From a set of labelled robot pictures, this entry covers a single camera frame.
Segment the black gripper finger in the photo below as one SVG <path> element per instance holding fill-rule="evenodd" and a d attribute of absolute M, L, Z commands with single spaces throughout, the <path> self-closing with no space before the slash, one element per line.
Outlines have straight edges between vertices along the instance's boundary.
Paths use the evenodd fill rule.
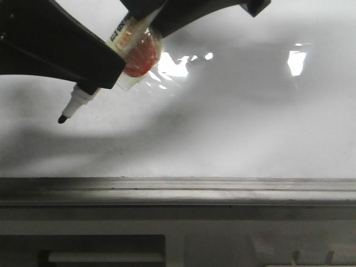
<path fill-rule="evenodd" d="M 150 23 L 163 37 L 176 32 L 189 23 L 215 11 L 240 6 L 252 17 L 256 17 L 270 3 L 270 0 L 169 0 L 121 2 L 137 20 L 142 20 L 154 11 L 158 11 Z"/>
<path fill-rule="evenodd" d="M 125 61 L 56 1 L 1 1 L 1 74 L 113 88 Z"/>

